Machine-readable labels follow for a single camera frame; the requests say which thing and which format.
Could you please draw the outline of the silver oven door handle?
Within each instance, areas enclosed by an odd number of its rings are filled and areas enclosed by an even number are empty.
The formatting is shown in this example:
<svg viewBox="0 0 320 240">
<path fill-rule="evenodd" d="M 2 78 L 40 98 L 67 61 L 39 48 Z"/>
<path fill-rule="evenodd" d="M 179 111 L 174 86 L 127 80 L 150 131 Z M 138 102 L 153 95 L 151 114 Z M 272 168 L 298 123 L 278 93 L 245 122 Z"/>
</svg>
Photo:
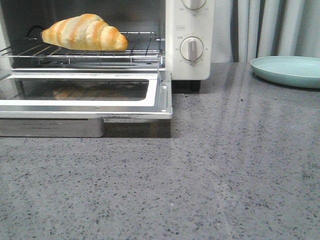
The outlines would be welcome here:
<svg viewBox="0 0 320 240">
<path fill-rule="evenodd" d="M 2 118 L 0 135 L 2 137 L 102 137 L 104 122 L 96 119 L 35 119 Z"/>
</svg>

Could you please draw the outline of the glass oven door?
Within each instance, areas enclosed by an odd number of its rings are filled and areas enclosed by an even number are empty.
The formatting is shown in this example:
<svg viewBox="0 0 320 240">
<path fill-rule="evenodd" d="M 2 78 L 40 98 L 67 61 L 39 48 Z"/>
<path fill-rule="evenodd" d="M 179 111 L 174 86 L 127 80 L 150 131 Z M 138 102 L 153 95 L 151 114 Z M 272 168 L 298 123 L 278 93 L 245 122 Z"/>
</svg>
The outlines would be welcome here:
<svg viewBox="0 0 320 240">
<path fill-rule="evenodd" d="M 3 119 L 170 119 L 164 71 L 10 72 L 0 79 Z"/>
</svg>

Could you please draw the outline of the striped golden croissant bread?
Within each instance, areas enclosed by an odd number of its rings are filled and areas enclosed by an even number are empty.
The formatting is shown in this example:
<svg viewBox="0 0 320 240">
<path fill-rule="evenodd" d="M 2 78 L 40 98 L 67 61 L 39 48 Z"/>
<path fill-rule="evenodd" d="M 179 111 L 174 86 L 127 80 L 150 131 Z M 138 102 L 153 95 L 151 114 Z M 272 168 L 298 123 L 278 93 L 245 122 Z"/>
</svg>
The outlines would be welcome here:
<svg viewBox="0 0 320 240">
<path fill-rule="evenodd" d="M 85 13 L 54 23 L 42 34 L 45 43 L 81 51 L 124 51 L 127 38 L 100 16 Z"/>
</svg>

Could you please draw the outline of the black right oven foot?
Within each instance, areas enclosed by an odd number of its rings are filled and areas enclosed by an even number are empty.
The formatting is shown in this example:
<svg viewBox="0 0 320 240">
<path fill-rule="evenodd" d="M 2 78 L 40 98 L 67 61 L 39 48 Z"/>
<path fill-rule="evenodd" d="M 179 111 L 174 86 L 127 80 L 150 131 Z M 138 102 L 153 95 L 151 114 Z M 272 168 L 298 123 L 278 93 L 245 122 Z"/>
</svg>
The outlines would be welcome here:
<svg viewBox="0 0 320 240">
<path fill-rule="evenodd" d="M 190 81 L 190 90 L 192 92 L 199 92 L 201 88 L 201 81 L 200 80 L 191 80 Z"/>
</svg>

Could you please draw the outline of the white Toshiba toaster oven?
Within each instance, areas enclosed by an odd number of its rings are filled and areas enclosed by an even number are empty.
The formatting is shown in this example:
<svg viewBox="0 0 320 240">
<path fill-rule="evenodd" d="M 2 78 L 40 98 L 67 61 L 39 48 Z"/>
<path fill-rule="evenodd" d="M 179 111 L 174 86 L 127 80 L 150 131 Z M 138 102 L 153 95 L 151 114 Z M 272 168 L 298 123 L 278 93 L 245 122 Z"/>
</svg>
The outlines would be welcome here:
<svg viewBox="0 0 320 240">
<path fill-rule="evenodd" d="M 24 38 L 42 39 L 43 30 L 82 14 L 96 14 L 124 32 L 154 32 L 164 41 L 161 68 L 88 68 L 102 71 L 164 70 L 173 81 L 203 81 L 210 75 L 215 2 L 198 10 L 182 0 L 3 0 L 0 3 L 0 51 Z M 203 53 L 195 62 L 183 58 L 181 43 L 196 37 Z"/>
</svg>

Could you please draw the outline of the upper white oven knob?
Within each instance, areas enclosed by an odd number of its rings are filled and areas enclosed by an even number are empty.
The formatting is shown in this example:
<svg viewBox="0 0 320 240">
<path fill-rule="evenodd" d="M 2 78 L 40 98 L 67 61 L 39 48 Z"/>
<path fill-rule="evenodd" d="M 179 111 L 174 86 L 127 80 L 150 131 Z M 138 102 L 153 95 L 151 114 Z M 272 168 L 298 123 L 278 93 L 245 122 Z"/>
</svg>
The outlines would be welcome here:
<svg viewBox="0 0 320 240">
<path fill-rule="evenodd" d="M 202 8 L 206 0 L 182 0 L 182 3 L 187 9 L 195 11 Z"/>
</svg>

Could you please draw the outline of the lower white timer knob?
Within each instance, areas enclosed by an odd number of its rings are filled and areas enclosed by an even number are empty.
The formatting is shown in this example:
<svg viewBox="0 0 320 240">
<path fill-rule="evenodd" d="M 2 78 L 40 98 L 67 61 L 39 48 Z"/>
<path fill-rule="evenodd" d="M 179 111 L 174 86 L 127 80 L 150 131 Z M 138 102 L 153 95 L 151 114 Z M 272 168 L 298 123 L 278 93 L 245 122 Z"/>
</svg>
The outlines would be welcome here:
<svg viewBox="0 0 320 240">
<path fill-rule="evenodd" d="M 198 60 L 204 50 L 204 45 L 197 37 L 188 37 L 180 45 L 182 57 L 190 62 Z"/>
</svg>

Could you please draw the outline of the light grey curtain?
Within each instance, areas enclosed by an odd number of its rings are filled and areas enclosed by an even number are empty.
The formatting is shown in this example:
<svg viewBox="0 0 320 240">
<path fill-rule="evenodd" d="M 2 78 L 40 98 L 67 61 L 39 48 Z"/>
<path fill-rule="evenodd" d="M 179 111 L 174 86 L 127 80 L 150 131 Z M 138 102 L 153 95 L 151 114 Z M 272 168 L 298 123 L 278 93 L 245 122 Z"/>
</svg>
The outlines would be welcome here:
<svg viewBox="0 0 320 240">
<path fill-rule="evenodd" d="M 217 0 L 211 62 L 320 56 L 318 0 Z"/>
</svg>

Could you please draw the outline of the teal round plate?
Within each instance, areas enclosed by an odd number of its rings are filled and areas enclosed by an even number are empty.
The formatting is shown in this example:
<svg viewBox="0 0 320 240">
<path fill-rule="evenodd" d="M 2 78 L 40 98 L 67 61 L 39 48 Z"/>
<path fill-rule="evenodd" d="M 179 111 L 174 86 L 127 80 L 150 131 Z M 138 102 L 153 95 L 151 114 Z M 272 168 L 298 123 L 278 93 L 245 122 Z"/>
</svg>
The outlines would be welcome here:
<svg viewBox="0 0 320 240">
<path fill-rule="evenodd" d="M 320 59 L 304 56 L 266 56 L 250 62 L 252 71 L 272 83 L 307 89 L 320 88 Z"/>
</svg>

